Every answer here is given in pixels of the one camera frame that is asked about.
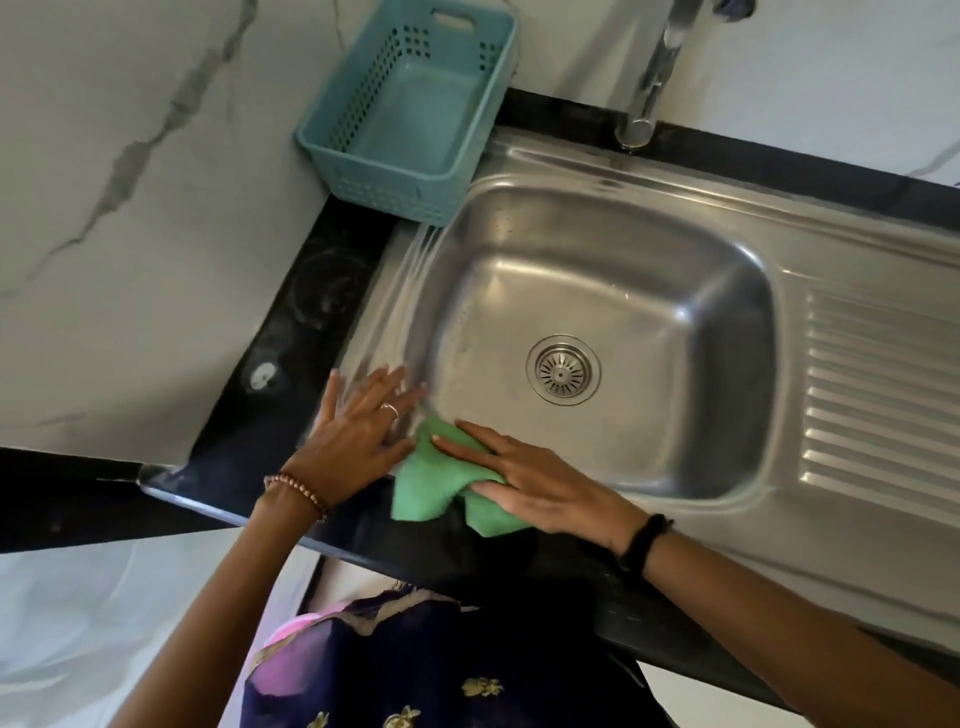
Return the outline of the black wristband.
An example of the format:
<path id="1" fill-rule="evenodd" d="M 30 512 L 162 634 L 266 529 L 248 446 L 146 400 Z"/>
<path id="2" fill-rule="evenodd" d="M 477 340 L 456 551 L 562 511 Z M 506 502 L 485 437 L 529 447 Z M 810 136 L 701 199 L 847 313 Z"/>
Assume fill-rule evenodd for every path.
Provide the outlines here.
<path id="1" fill-rule="evenodd" d="M 649 516 L 631 537 L 624 553 L 618 557 L 619 570 L 625 575 L 642 578 L 654 543 L 669 533 L 674 524 L 674 519 L 664 514 Z"/>

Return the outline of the chrome faucet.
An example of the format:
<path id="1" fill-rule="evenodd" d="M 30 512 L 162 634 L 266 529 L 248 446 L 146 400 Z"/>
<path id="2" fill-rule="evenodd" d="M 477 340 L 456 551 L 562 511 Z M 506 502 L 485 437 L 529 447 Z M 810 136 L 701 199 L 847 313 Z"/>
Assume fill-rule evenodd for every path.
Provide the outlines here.
<path id="1" fill-rule="evenodd" d="M 706 0 L 671 0 L 654 51 L 634 91 L 615 138 L 629 153 L 642 149 L 654 137 L 663 92 L 676 66 L 683 45 Z"/>

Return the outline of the person's right forearm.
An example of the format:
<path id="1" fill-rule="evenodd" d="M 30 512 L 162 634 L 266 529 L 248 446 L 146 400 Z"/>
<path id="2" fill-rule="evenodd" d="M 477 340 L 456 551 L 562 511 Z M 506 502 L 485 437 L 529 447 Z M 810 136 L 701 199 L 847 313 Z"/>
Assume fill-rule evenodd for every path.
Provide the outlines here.
<path id="1" fill-rule="evenodd" d="M 659 537 L 643 577 L 816 728 L 960 728 L 960 687 L 694 540 Z"/>

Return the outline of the teal plastic basket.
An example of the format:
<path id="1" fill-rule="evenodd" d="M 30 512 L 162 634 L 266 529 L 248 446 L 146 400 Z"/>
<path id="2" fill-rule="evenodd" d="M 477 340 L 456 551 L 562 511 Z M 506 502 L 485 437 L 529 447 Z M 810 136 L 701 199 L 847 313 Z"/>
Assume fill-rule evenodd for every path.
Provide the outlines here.
<path id="1" fill-rule="evenodd" d="M 337 199 L 444 227 L 495 125 L 519 35 L 503 3 L 381 0 L 294 140 Z"/>

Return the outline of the dark blue patterned garment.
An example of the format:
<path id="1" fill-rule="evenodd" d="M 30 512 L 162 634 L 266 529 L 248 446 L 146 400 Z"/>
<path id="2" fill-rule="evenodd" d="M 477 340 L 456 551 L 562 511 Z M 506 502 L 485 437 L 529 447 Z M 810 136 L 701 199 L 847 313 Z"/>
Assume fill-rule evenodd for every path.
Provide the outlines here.
<path id="1" fill-rule="evenodd" d="M 238 728 L 676 728 L 589 607 L 404 586 L 300 615 L 254 658 Z"/>

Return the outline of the person's left hand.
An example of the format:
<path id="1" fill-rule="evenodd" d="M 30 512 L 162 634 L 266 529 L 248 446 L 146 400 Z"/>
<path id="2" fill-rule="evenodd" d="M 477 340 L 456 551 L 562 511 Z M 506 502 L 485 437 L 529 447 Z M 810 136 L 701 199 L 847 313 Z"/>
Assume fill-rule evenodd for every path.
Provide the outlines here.
<path id="1" fill-rule="evenodd" d="M 313 499 L 325 508 L 342 504 L 360 490 L 387 476 L 369 474 L 368 461 L 378 449 L 401 440 L 414 440 L 404 438 L 392 441 L 392 431 L 424 398 L 426 386 L 420 384 L 408 387 L 404 384 L 403 413 L 399 417 L 392 417 L 385 412 L 368 415 L 366 381 L 369 377 L 370 375 L 346 399 L 341 399 L 345 387 L 342 376 L 337 417 L 328 425 L 325 388 L 309 436 L 281 468 L 283 476 L 303 486 Z"/>

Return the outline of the green cleaning cloth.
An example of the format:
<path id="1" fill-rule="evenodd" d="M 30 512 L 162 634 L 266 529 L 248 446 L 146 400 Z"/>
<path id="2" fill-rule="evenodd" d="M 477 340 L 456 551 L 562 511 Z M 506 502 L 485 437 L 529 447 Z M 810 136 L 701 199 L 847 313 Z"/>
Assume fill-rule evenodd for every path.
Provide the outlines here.
<path id="1" fill-rule="evenodd" d="M 415 449 L 399 468 L 393 485 L 390 516 L 395 521 L 425 523 L 445 515 L 461 502 L 465 524 L 479 536 L 497 538 L 530 528 L 522 519 L 473 490 L 481 481 L 505 484 L 486 467 L 438 450 L 434 436 L 477 452 L 485 447 L 456 425 L 436 415 L 426 416 L 415 433 Z"/>

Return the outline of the stainless steel sink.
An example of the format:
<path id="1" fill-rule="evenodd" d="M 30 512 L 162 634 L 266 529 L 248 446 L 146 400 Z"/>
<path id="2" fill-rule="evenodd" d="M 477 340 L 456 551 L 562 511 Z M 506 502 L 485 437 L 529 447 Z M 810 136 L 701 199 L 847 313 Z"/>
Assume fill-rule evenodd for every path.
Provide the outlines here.
<path id="1" fill-rule="evenodd" d="M 602 365 L 530 387 L 542 339 Z M 401 222 L 338 366 L 546 447 L 833 611 L 960 654 L 960 235 L 497 128 Z"/>

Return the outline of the person's left forearm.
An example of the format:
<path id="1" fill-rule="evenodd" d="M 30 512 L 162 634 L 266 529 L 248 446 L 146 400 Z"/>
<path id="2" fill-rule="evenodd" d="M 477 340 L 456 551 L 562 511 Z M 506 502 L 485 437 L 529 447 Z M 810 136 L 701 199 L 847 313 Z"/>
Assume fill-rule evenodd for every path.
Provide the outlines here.
<path id="1" fill-rule="evenodd" d="M 107 728 L 218 728 L 278 577 L 319 514 L 270 483 Z"/>

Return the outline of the person's right hand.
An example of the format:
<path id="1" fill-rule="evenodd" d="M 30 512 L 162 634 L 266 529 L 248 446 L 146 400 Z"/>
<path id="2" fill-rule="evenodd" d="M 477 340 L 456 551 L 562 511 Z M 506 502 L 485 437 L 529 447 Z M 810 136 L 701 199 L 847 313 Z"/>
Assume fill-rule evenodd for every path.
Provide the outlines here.
<path id="1" fill-rule="evenodd" d="M 435 447 L 452 457 L 454 444 L 439 435 Z M 531 512 L 508 512 L 546 533 L 565 533 L 621 556 L 650 517 L 619 493 L 571 467 L 552 450 L 536 446 L 529 459 L 462 459 L 495 471 L 505 484 L 534 499 Z"/>

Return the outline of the round metal drain strainer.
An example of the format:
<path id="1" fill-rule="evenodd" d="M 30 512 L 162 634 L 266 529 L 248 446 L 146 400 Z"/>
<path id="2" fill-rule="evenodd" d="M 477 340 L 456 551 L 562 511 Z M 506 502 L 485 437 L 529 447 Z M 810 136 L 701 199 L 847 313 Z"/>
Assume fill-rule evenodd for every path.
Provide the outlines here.
<path id="1" fill-rule="evenodd" d="M 602 382 L 602 365 L 583 340 L 568 334 L 548 336 L 529 350 L 525 374 L 534 394 L 558 407 L 589 401 Z"/>

